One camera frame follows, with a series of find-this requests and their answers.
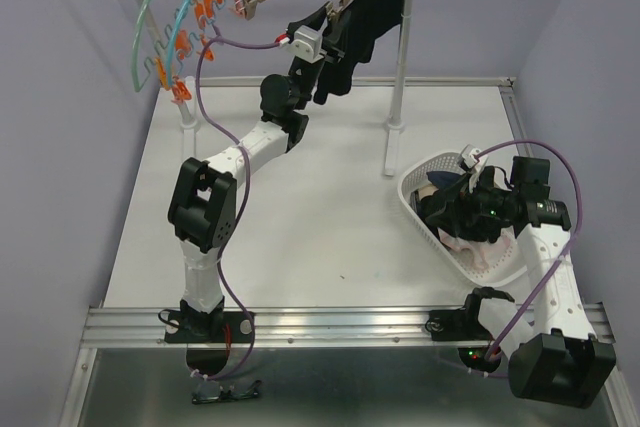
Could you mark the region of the black shorts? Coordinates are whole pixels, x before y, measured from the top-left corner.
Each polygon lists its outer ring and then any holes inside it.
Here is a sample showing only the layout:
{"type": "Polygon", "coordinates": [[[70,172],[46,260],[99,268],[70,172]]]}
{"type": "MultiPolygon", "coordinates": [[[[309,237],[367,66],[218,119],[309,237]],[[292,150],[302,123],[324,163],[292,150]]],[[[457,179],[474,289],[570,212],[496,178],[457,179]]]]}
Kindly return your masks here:
{"type": "Polygon", "coordinates": [[[438,237],[438,231],[443,231],[465,241],[495,243],[503,230],[495,217],[474,213],[466,195],[455,188],[437,189],[431,194],[418,196],[416,213],[438,237]]]}
{"type": "Polygon", "coordinates": [[[313,96],[315,104],[350,92],[356,66],[369,63],[376,40],[401,24],[403,4],[404,0],[353,0],[335,26],[325,29],[324,35],[336,42],[344,56],[324,65],[313,96]]]}

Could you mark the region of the navy underwear beige waistband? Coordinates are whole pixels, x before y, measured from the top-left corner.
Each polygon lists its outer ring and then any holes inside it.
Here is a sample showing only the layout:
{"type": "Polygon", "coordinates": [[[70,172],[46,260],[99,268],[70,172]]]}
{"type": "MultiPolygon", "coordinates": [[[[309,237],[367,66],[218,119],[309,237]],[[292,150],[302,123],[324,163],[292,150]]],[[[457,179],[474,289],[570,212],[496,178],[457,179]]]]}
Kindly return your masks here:
{"type": "Polygon", "coordinates": [[[465,182],[469,178],[466,173],[456,173],[450,171],[430,171],[427,173],[428,181],[438,190],[447,189],[465,182]]]}

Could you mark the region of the black underwear beige waistband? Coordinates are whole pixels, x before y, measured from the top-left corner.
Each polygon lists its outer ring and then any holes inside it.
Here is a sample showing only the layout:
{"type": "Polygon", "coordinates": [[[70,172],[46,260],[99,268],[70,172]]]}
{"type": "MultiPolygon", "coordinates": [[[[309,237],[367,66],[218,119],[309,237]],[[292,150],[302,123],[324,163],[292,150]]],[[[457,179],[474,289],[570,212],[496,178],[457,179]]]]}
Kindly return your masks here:
{"type": "Polygon", "coordinates": [[[438,191],[438,188],[434,185],[427,185],[418,190],[418,195],[420,198],[427,197],[433,195],[438,191]]]}

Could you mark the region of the pink plastic bag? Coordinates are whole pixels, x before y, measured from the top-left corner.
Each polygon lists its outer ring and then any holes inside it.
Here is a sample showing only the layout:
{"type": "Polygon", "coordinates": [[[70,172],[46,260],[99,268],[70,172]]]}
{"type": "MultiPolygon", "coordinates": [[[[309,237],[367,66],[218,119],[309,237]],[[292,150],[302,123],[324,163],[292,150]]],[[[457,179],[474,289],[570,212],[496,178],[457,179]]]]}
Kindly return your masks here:
{"type": "Polygon", "coordinates": [[[437,230],[440,242],[451,253],[464,256],[472,271],[484,272],[508,265],[514,258],[516,241],[512,228],[503,228],[495,242],[470,241],[437,230]]]}

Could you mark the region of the green clip hanger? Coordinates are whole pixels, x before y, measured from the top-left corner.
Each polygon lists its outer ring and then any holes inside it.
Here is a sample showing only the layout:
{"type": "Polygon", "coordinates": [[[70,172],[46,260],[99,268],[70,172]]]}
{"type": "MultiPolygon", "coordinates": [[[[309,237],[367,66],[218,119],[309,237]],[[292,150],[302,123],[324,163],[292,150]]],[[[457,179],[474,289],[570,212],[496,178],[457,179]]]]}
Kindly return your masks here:
{"type": "Polygon", "coordinates": [[[151,11],[151,4],[153,0],[136,0],[136,2],[138,3],[139,10],[134,29],[129,65],[132,85],[134,91],[138,93],[151,79],[153,74],[156,74],[158,79],[161,78],[161,75],[155,71],[157,66],[155,60],[159,57],[160,61],[163,61],[166,57],[166,52],[172,35],[172,27],[169,27],[168,33],[165,33],[159,28],[154,14],[151,11]],[[139,56],[142,46],[143,31],[146,31],[150,38],[151,51],[154,56],[147,56],[143,61],[140,61],[139,56]]]}

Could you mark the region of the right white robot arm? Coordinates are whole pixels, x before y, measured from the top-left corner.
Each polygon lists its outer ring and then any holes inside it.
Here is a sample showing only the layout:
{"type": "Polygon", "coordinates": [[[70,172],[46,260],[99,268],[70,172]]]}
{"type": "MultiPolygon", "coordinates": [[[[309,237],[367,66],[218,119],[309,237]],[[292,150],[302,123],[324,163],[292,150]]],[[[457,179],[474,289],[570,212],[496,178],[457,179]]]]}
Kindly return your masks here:
{"type": "Polygon", "coordinates": [[[508,362],[512,394],[556,405],[592,405],[616,365],[581,306],[570,243],[577,229],[561,201],[550,197],[550,163],[516,156],[505,188],[492,166],[462,173],[432,171],[431,192],[411,199],[421,224],[445,239],[493,246],[513,236],[532,291],[522,305],[494,287],[474,288],[456,310],[432,310],[425,324],[433,340],[484,341],[460,356],[470,369],[492,374],[508,362]]]}

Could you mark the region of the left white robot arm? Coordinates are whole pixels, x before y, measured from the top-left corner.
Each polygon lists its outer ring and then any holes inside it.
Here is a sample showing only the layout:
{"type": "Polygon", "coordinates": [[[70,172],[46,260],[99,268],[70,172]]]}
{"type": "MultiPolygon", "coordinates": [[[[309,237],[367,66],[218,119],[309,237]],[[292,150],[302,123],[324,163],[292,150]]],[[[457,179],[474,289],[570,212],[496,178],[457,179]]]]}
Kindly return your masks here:
{"type": "Polygon", "coordinates": [[[189,158],[181,165],[168,221],[180,241],[185,291],[178,309],[159,315],[165,342],[209,343],[227,332],[221,254],[248,202],[251,176],[301,142],[309,122],[302,111],[323,67],[344,57],[344,33],[351,18],[319,9],[290,23],[279,43],[294,59],[287,74],[263,79],[260,120],[219,154],[189,158]]]}

